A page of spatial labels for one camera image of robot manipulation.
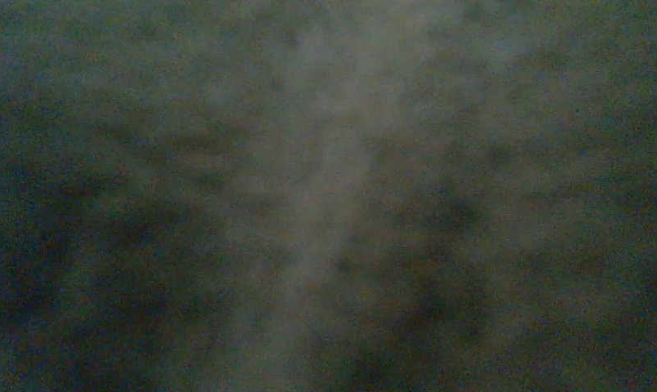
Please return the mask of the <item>light blue paper bag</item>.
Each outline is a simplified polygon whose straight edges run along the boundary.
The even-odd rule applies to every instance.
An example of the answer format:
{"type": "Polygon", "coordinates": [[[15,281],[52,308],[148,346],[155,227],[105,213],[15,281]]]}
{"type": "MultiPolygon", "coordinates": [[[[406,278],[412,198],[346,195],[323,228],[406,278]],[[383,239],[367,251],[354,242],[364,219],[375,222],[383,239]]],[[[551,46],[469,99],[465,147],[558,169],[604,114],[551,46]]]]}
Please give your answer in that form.
{"type": "Polygon", "coordinates": [[[657,1],[0,1],[0,391],[657,391],[657,1]]]}

